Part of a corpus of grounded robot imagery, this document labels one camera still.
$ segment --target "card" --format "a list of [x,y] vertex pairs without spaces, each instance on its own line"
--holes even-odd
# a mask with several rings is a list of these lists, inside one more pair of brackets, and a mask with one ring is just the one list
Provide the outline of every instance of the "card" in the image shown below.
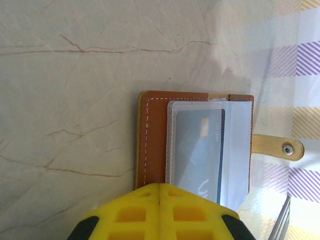
[[176,113],[174,181],[177,187],[220,203],[225,110]]

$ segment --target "tan leather trim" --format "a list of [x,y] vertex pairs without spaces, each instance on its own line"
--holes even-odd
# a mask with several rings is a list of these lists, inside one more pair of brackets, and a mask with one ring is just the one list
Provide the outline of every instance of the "tan leather trim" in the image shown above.
[[[284,154],[283,146],[286,144],[293,147],[293,154]],[[289,161],[298,161],[304,156],[305,147],[300,141],[292,138],[253,134],[251,152],[286,159]]]
[[140,155],[140,132],[141,132],[141,125],[139,123],[141,122],[141,101],[147,92],[148,91],[140,92],[138,101],[137,101],[138,111],[136,116],[137,125],[135,129],[136,152],[135,152],[135,165],[134,165],[134,169],[135,169],[134,189],[138,188],[138,173],[139,173],[138,164],[139,164],[139,155]]

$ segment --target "white stitching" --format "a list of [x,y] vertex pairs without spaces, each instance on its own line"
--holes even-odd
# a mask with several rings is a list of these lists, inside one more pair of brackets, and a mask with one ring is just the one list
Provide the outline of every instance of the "white stitching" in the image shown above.
[[146,173],[147,173],[147,141],[148,141],[148,120],[149,120],[149,101],[150,100],[208,100],[207,98],[181,98],[181,97],[156,97],[149,98],[146,101],[146,120],[145,120],[145,145],[144,145],[144,178],[143,185],[146,185]]

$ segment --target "yellow plastic object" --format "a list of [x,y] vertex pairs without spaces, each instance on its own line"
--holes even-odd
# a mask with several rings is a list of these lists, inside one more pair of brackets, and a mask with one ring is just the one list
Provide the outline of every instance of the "yellow plastic object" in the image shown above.
[[223,215],[236,212],[173,185],[154,183],[87,214],[89,240],[233,240]]

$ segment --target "purple stripe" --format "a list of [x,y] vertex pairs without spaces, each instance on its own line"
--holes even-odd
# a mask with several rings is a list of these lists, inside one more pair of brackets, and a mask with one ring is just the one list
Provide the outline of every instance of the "purple stripe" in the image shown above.
[[275,170],[274,169],[266,169],[265,171],[263,171],[263,174],[265,176],[272,176],[272,174],[274,174]]
[[307,42],[307,44],[312,47],[314,50],[316,50],[317,52],[320,53],[320,49],[316,48],[314,45],[317,45],[317,42],[314,41],[314,42]]
[[287,172],[287,173],[284,173],[284,174],[282,174],[281,176],[279,176],[279,177],[277,177],[277,178],[275,178],[275,177],[273,177],[273,176],[264,176],[264,177],[265,177],[264,179],[266,179],[269,183],[275,183],[275,182],[277,182],[278,180],[284,178],[286,175],[289,175],[289,173],[288,173],[288,172]]
[[266,177],[274,178],[275,176],[281,176],[289,174],[289,169],[280,169],[279,171],[269,171],[265,174]]
[[305,198],[305,199],[309,199],[310,201],[314,202],[315,200],[313,198],[311,198],[311,195],[309,193],[305,192],[305,189],[299,184],[299,182],[292,178],[289,177],[289,180],[292,182],[292,184],[294,185],[294,189],[299,191],[299,193]]
[[276,192],[279,192],[281,194],[288,194],[288,185],[286,185],[285,187],[281,188],[281,189],[276,189]]
[[299,71],[303,76],[305,76],[306,74],[303,73],[300,69],[296,68],[297,71]]
[[315,183],[320,183],[320,178],[317,177],[317,175],[316,175],[316,173],[319,174],[317,171],[311,171],[311,170],[306,170],[306,169],[302,169],[302,170],[303,170],[304,172],[309,173],[310,177],[313,179],[313,181],[314,181]]
[[286,181],[286,185],[283,185],[283,188],[279,189],[279,191],[281,193],[287,193],[288,192],[288,188],[289,188],[289,184],[288,184],[288,181]]
[[310,185],[312,185],[311,187],[317,192],[317,194],[320,196],[320,187],[317,186],[317,180],[315,180],[312,176],[310,176],[310,174],[307,172],[307,174],[304,175],[306,178],[308,178]]
[[277,54],[285,53],[288,49],[292,49],[295,45],[293,46],[284,46],[284,47],[279,47],[280,51],[277,52]]
[[312,54],[310,51],[304,49],[302,46],[299,46],[298,48],[298,52],[299,51],[303,51],[305,54],[308,54],[309,57],[313,58],[315,61],[320,62],[320,57],[315,56],[314,54]]
[[283,176],[281,176],[277,179],[270,179],[269,187],[275,187],[275,186],[281,185],[281,184],[283,184],[283,182],[287,182],[288,178],[289,178],[289,173],[287,173],[287,175],[284,174]]
[[289,182],[289,189],[288,189],[289,195],[302,199],[302,197],[294,190],[293,186],[291,186],[291,185],[292,184]]
[[278,67],[275,68],[273,74],[275,76],[279,75],[281,72],[286,71],[288,68],[292,66],[292,64],[296,64],[297,59],[297,52],[291,52],[286,58],[283,58],[282,65],[281,63],[278,64]]
[[296,67],[297,67],[297,68],[300,68],[301,71],[305,71],[307,75],[312,75],[312,74],[311,74],[310,72],[308,72],[304,67],[300,66],[299,63],[296,64]]
[[317,45],[320,48],[320,44],[318,44],[318,43],[320,43],[320,41],[319,42],[316,42],[316,41],[313,42],[314,45]]
[[316,182],[319,182],[320,183],[320,173],[317,172],[317,171],[311,171],[312,175],[315,176],[315,178],[317,179]]
[[310,72],[312,72],[313,74],[317,74],[315,71],[313,71],[310,67],[308,67],[303,61],[297,59],[296,60],[298,63],[300,63],[301,65],[303,65],[306,69],[308,69]]
[[297,178],[297,181],[298,181],[298,179],[300,180],[301,185],[303,185],[304,189],[305,189],[311,196],[314,195],[313,198],[314,198],[314,200],[315,200],[317,203],[320,202],[320,198],[317,197],[317,195],[319,195],[319,193],[318,193],[318,192],[315,193],[315,192],[308,186],[308,185],[310,184],[310,182],[304,178],[304,175],[303,175],[303,174],[301,174],[301,173],[298,172],[297,174],[294,175],[294,177]]
[[306,49],[308,49],[310,52],[312,52],[313,54],[317,55],[320,58],[320,55],[318,53],[316,53],[313,49],[311,49],[310,47],[308,47],[307,45],[305,45],[304,43],[301,44],[301,46],[304,46]]
[[272,51],[272,56],[276,57],[281,52],[285,51],[286,49],[291,48],[291,46],[284,46],[284,47],[277,47],[274,51]]
[[273,173],[273,172],[278,173],[279,171],[281,171],[281,167],[282,165],[279,165],[279,164],[266,164],[264,169],[266,173]]
[[315,68],[317,71],[320,70],[320,64],[316,63],[315,61],[313,61],[310,57],[308,57],[307,55],[305,55],[303,52],[301,52],[300,50],[298,50],[298,58],[300,57],[301,59],[303,59],[301,56],[299,56],[299,54],[303,55],[306,59],[308,59],[310,62],[312,62],[314,65],[316,65],[318,68],[316,68],[315,66],[312,66],[310,63],[310,65]]
[[287,72],[283,74],[283,77],[291,77],[296,74],[296,68],[297,68],[297,63],[293,62],[291,65],[291,69],[289,69]]
[[276,179],[284,178],[286,175],[289,176],[289,169],[284,169],[281,172],[278,172]]
[[283,62],[287,62],[289,56],[292,57],[292,53],[296,54],[297,53],[296,51],[297,51],[297,47],[294,46],[293,48],[291,48],[288,51],[281,54],[279,56],[278,60],[273,63],[275,65],[275,68],[272,69],[272,72],[277,72],[279,70],[279,68],[283,68],[284,66],[281,64],[283,64]]
[[276,182],[269,182],[270,184],[267,185],[268,188],[276,188],[277,186],[284,186],[286,184],[288,184],[288,179],[289,178],[284,178],[284,179],[278,179]]
[[272,188],[276,191],[288,189],[288,179],[284,179],[279,185],[273,186]]
[[303,192],[305,197],[308,197],[312,202],[316,202],[317,200],[313,197],[313,195],[305,188],[304,185],[302,185],[302,182],[298,179],[295,179],[294,177],[290,176],[289,179],[294,184],[296,189],[299,189],[301,192]]
[[292,193],[292,192],[295,192],[295,195],[293,195],[294,197],[299,197],[300,199],[306,199],[306,198],[304,198],[304,197],[302,197],[303,196],[303,194],[301,194],[301,192],[299,192],[299,190],[298,189],[296,189],[296,188],[294,188],[294,186],[292,186],[292,183],[291,182],[289,182],[289,191]]

